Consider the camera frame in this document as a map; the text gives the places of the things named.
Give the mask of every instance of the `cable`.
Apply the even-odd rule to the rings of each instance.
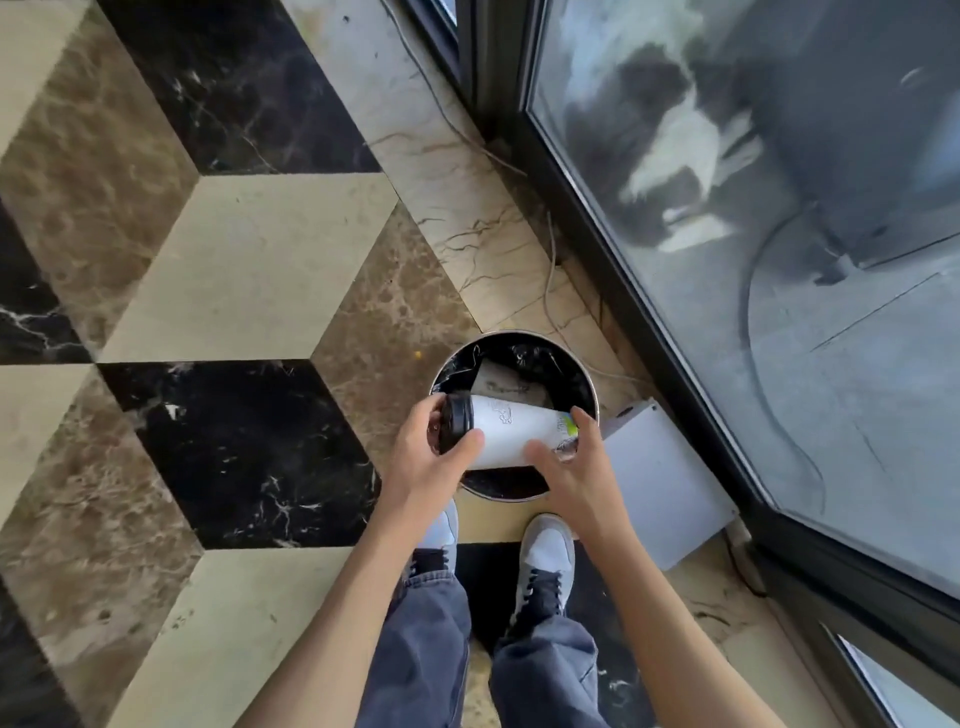
[[[546,227],[548,227],[550,230],[550,273],[547,274],[546,285],[543,287],[543,313],[546,314],[546,320],[550,322],[550,326],[556,329],[557,333],[563,337],[563,334],[560,333],[560,327],[557,326],[557,322],[554,321],[553,316],[550,315],[550,304],[547,302],[548,294],[550,293],[550,285],[553,283],[553,272],[557,270],[557,239],[553,235],[553,215],[550,214],[550,210],[546,211]],[[591,367],[589,364],[587,364],[587,362],[584,362],[584,366],[591,370],[594,374],[608,376],[610,379],[624,379],[626,381],[647,383],[646,379],[640,379],[637,376],[619,375],[614,374],[613,372],[604,372],[602,369]]]
[[[747,374],[749,375],[751,382],[754,385],[756,394],[760,401],[760,408],[763,410],[763,414],[766,416],[767,420],[770,421],[770,424],[773,426],[774,430],[780,435],[780,437],[790,445],[790,447],[802,457],[802,459],[810,466],[810,468],[816,473],[817,479],[820,481],[820,513],[823,513],[827,510],[827,483],[824,480],[824,474],[814,462],[813,458],[810,457],[810,454],[803,449],[800,444],[791,437],[790,433],[787,432],[786,427],[783,426],[783,423],[777,418],[777,415],[774,414],[773,408],[770,406],[770,401],[767,400],[766,393],[763,389],[763,382],[760,380],[760,373],[756,369],[756,360],[754,359],[754,344],[750,336],[750,292],[754,287],[754,277],[756,276],[756,270],[759,267],[760,261],[763,259],[763,254],[766,253],[767,248],[770,247],[771,243],[777,239],[777,236],[783,232],[790,223],[798,219],[805,212],[805,208],[801,208],[796,212],[793,212],[782,220],[780,220],[771,230],[767,233],[767,236],[763,239],[763,242],[760,243],[760,247],[756,249],[753,259],[750,261],[750,265],[747,268],[747,277],[743,286],[743,290],[740,295],[740,339],[741,343],[744,346],[745,353],[747,354]]]
[[[770,595],[747,581],[747,577],[744,576],[743,571],[740,570],[740,565],[736,563],[736,557],[733,556],[733,543],[730,540],[730,534],[727,533],[727,529],[721,528],[720,533],[723,534],[723,541],[727,545],[727,555],[730,556],[730,563],[731,566],[733,566],[733,571],[736,573],[737,578],[743,582],[743,586],[747,588],[747,591],[750,592],[750,594],[759,599],[766,599]]]
[[[403,29],[400,27],[400,21],[396,17],[396,13],[394,13],[394,9],[390,7],[388,0],[380,0],[380,5],[383,6],[383,10],[386,11],[387,15],[390,16],[390,20],[391,22],[393,22],[394,27],[396,28],[396,32],[400,36],[400,43],[403,44],[403,48],[406,50],[407,54],[409,54],[410,59],[414,62],[414,65],[417,67],[418,71],[420,72],[420,75],[423,77],[423,81],[426,83],[426,87],[430,91],[430,96],[433,97],[433,103],[436,104],[437,110],[440,112],[440,116],[444,118],[444,121],[446,122],[446,125],[450,128],[450,130],[454,132],[457,136],[459,136],[461,139],[463,139],[467,143],[467,145],[469,145],[476,151],[482,153],[486,157],[492,159],[497,164],[503,167],[506,167],[507,169],[513,172],[516,172],[517,174],[523,177],[526,177],[527,176],[526,172],[524,172],[522,169],[519,169],[518,167],[514,167],[510,162],[498,157],[480,142],[477,142],[471,139],[465,133],[460,131],[459,127],[457,127],[457,125],[450,120],[450,117],[446,115],[446,109],[444,109],[444,105],[440,102],[440,97],[437,95],[436,89],[434,89],[433,85],[430,83],[430,79],[427,77],[426,70],[424,70],[423,68],[423,64],[420,62],[420,59],[417,58],[417,54],[414,53],[413,48],[410,47],[410,42],[407,40],[407,36],[403,33]],[[554,239],[553,218],[550,215],[549,210],[547,210],[547,213],[546,213],[546,222],[547,222],[547,226],[550,229],[550,273],[547,274],[546,287],[543,290],[543,312],[546,314],[547,321],[550,322],[550,325],[557,330],[557,333],[560,333],[560,327],[557,326],[557,323],[553,320],[553,317],[550,315],[550,306],[547,303],[547,294],[550,291],[551,283],[553,283],[553,273],[557,267],[557,241]],[[586,362],[584,362],[584,366],[587,367],[587,369],[589,369],[591,372],[593,372],[596,375],[608,376],[611,379],[625,379],[626,381],[635,381],[635,382],[646,381],[645,379],[640,379],[636,376],[619,375],[619,374],[614,374],[613,372],[604,372],[603,370],[597,369],[596,367],[591,367]]]
[[[450,128],[450,130],[453,133],[455,133],[457,136],[459,136],[461,139],[463,139],[469,146],[473,147],[473,149],[485,155],[486,157],[492,159],[497,164],[503,167],[506,167],[507,169],[512,170],[517,174],[522,175],[523,177],[526,177],[527,176],[526,172],[524,172],[519,167],[514,167],[510,162],[505,161],[504,159],[501,159],[500,157],[495,155],[493,152],[491,152],[489,149],[487,149],[487,147],[485,147],[480,142],[474,141],[473,139],[471,139],[465,133],[461,132],[460,128],[450,120],[450,117],[446,115],[446,109],[444,109],[444,105],[440,103],[440,96],[437,95],[436,89],[433,87],[433,84],[430,83],[430,79],[426,75],[426,70],[423,68],[423,64],[420,62],[420,59],[417,58],[417,54],[414,53],[414,49],[410,47],[410,42],[407,40],[407,36],[403,34],[403,29],[400,28],[400,21],[397,19],[394,9],[390,7],[388,0],[380,0],[380,5],[383,6],[383,10],[385,10],[387,12],[387,15],[390,16],[390,20],[393,22],[394,27],[396,28],[396,32],[400,36],[400,43],[403,44],[403,47],[406,50],[407,54],[409,54],[411,61],[414,62],[414,65],[417,67],[418,71],[420,72],[420,75],[423,77],[423,80],[426,83],[426,87],[430,91],[430,95],[433,97],[433,103],[437,105],[437,109],[440,112],[440,116],[444,118],[444,121],[446,122],[446,125]]]

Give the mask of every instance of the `sneaker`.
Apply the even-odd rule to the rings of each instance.
[[[573,589],[573,566],[573,533],[564,520],[544,513],[530,521],[520,544],[509,636],[524,637],[545,619],[564,613]]]
[[[410,575],[429,571],[453,571],[457,568],[457,537],[460,535],[460,519],[457,504],[450,501],[423,535],[410,560]]]

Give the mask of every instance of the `hand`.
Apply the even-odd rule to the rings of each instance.
[[[574,407],[570,415],[580,430],[577,453],[571,459],[562,462],[540,440],[528,442],[523,454],[550,487],[550,502],[557,515],[591,548],[609,536],[633,534],[633,527],[600,425],[580,407]]]
[[[417,402],[400,427],[371,527],[395,527],[404,547],[413,547],[445,509],[464,471],[483,449],[483,432],[472,429],[449,452],[437,451],[437,423],[446,395]]]

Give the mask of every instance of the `metal rim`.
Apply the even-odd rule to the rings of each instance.
[[[547,336],[544,336],[544,335],[541,334],[541,333],[536,333],[535,331],[527,330],[526,328],[499,328],[499,329],[496,330],[496,331],[487,331],[487,333],[482,333],[482,334],[480,334],[479,336],[477,336],[475,339],[470,339],[470,340],[467,341],[465,344],[462,344],[461,346],[457,347],[457,348],[454,349],[452,352],[450,352],[450,354],[449,354],[449,355],[447,356],[447,358],[444,360],[444,363],[441,365],[440,369],[438,369],[438,370],[437,370],[437,373],[433,375],[433,379],[430,381],[430,391],[427,392],[427,394],[429,395],[429,394],[431,394],[431,393],[433,392],[434,385],[436,385],[436,383],[437,383],[437,378],[440,376],[440,372],[442,372],[442,371],[444,370],[444,367],[446,366],[447,362],[448,362],[450,359],[452,359],[452,358],[453,358],[454,356],[456,356],[458,353],[462,352],[462,351],[463,351],[464,349],[466,349],[467,347],[473,346],[474,344],[476,344],[478,341],[481,341],[482,339],[486,339],[486,338],[489,338],[489,337],[491,337],[491,336],[496,336],[496,335],[498,335],[498,334],[503,334],[503,333],[522,333],[522,334],[526,334],[527,336],[533,336],[533,337],[538,338],[538,339],[540,339],[540,340],[542,340],[542,341],[545,341],[545,342],[547,342],[548,344],[551,344],[551,345],[553,345],[553,346],[555,346],[555,347],[559,347],[559,348],[560,348],[561,350],[563,350],[571,359],[573,359],[574,364],[576,364],[576,365],[580,368],[580,371],[581,371],[581,372],[583,373],[583,375],[587,378],[587,384],[588,384],[589,387],[590,387],[590,396],[591,396],[592,399],[593,399],[593,411],[596,412],[597,422],[600,421],[600,400],[597,398],[597,390],[596,390],[596,387],[593,386],[593,379],[590,377],[589,369],[587,369],[587,367],[586,367],[586,365],[584,364],[584,362],[582,362],[582,361],[580,360],[580,357],[579,357],[579,356],[577,356],[575,353],[573,353],[570,349],[568,349],[568,348],[567,348],[566,346],[564,346],[563,344],[558,344],[558,343],[557,343],[556,341],[554,341],[553,339],[551,339],[551,338],[549,338],[549,337],[547,337]],[[465,483],[465,482],[463,482],[463,481],[460,482],[460,487],[463,488],[465,491],[469,491],[470,493],[473,493],[475,496],[481,497],[483,500],[491,500],[491,501],[493,501],[494,503],[527,503],[527,502],[529,502],[529,501],[531,501],[531,500],[537,500],[537,499],[539,499],[539,498],[542,498],[542,497],[546,496],[547,493],[549,493],[549,491],[545,491],[544,493],[540,493],[540,494],[538,494],[538,495],[536,495],[536,496],[530,496],[530,497],[525,497],[525,498],[500,498],[500,497],[491,497],[491,496],[487,496],[487,495],[485,495],[485,494],[483,494],[483,493],[479,493],[479,492],[473,490],[472,488],[470,488],[470,487],[467,485],[467,483]]]

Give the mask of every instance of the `white box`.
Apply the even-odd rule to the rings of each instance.
[[[630,523],[662,570],[736,517],[730,496],[655,401],[635,402],[601,429]]]

